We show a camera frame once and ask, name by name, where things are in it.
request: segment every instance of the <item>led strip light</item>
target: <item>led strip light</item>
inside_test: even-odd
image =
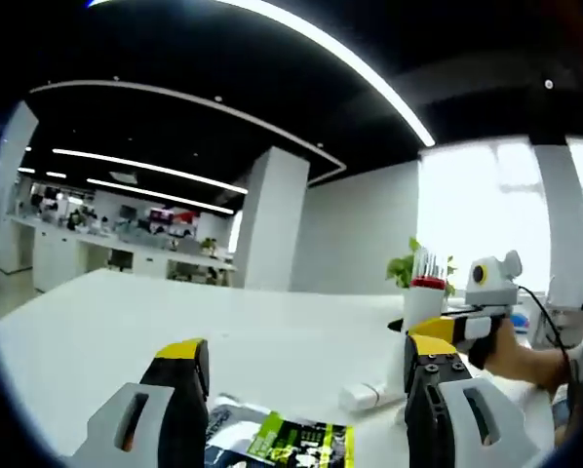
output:
[[[225,188],[227,190],[233,190],[234,192],[242,193],[246,195],[249,191],[246,188],[238,187],[236,185],[231,185],[229,183],[219,182],[207,177],[201,177],[200,175],[193,175],[189,173],[184,173],[182,171],[175,171],[174,169],[163,168],[161,166],[155,166],[153,164],[140,163],[138,161],[131,161],[129,159],[114,158],[113,156],[103,156],[102,154],[86,153],[84,151],[73,151],[70,149],[58,149],[53,150],[56,154],[67,154],[70,156],[81,156],[83,158],[97,159],[100,161],[107,161],[109,163],[124,164],[127,166],[133,166],[135,168],[147,169],[149,171],[155,171],[157,173],[168,174],[170,176],[178,176],[183,178],[189,178],[190,180],[196,180],[197,182],[208,183],[209,185],[215,185],[216,187]]]
[[[88,6],[93,7],[110,0],[93,0]],[[398,111],[405,119],[408,125],[415,132],[417,137],[427,146],[434,146],[435,141],[430,132],[424,127],[419,118],[411,110],[404,100],[389,86],[389,84],[367,65],[359,56],[341,44],[339,41],[328,35],[322,29],[314,26],[309,21],[297,17],[296,15],[283,10],[282,8],[271,5],[261,0],[215,0],[220,3],[226,3],[235,7],[243,8],[251,12],[263,15],[271,20],[293,29],[302,34],[304,37],[311,39],[320,45],[346,65],[356,71],[365,79],[375,90],[377,90],[387,101]]]
[[[47,172],[49,177],[66,178],[66,174]]]
[[[213,210],[215,212],[233,215],[233,211],[228,210],[226,208],[217,207],[215,205],[210,205],[208,203],[195,202],[194,200],[188,200],[187,198],[176,197],[174,195],[167,195],[165,193],[154,192],[152,190],[144,190],[143,188],[130,187],[127,185],[121,185],[120,183],[105,182],[104,180],[96,180],[95,178],[89,178],[86,180],[86,182],[93,183],[95,185],[101,185],[103,187],[119,188],[121,190],[126,190],[128,192],[140,193],[142,195],[149,195],[151,197],[163,198],[165,200],[171,200],[173,202],[184,203],[186,205],[193,205],[195,207],[206,208],[208,210]]]

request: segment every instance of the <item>white floor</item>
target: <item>white floor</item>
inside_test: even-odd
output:
[[[34,290],[31,270],[12,275],[0,271],[0,319],[39,294]]]

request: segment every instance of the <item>white desk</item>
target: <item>white desk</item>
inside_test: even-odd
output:
[[[210,342],[212,395],[230,393],[283,414],[353,424],[356,466],[408,466],[395,408],[351,415],[342,385],[380,379],[399,339],[398,296],[258,292],[99,270],[0,321],[0,361],[23,412],[46,444],[70,454],[88,418],[125,382],[138,382],[163,346]],[[497,379],[519,401],[526,430],[553,443],[544,392]]]
[[[4,233],[18,232],[19,226],[34,229],[33,280],[34,287],[43,292],[99,268],[107,258],[106,250],[109,249],[132,253],[134,255],[133,272],[137,275],[166,278],[170,261],[235,271],[233,265],[204,255],[154,249],[126,243],[115,237],[81,234],[56,227],[36,217],[7,216],[1,224],[1,230]],[[20,236],[11,235],[10,238],[14,240],[8,246],[0,245],[0,251],[3,251],[0,258],[9,261],[0,263],[8,263],[9,268],[13,268],[10,265],[16,262],[12,261],[12,258],[20,256],[19,246],[16,244],[16,239]]]

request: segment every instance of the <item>green plant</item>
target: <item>green plant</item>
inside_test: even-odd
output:
[[[208,237],[201,242],[201,249],[215,249],[215,239]]]
[[[421,247],[421,244],[414,237],[408,239],[410,253],[400,258],[392,258],[387,263],[387,280],[395,279],[399,288],[408,289],[412,280],[412,266],[415,260],[415,252]],[[447,258],[447,275],[456,271],[452,264],[454,257],[450,255]],[[446,282],[446,295],[455,295],[456,288],[449,281]]]

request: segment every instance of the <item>green printed cover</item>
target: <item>green printed cover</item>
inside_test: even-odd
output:
[[[211,411],[205,466],[353,468],[352,427],[284,419],[221,396]]]

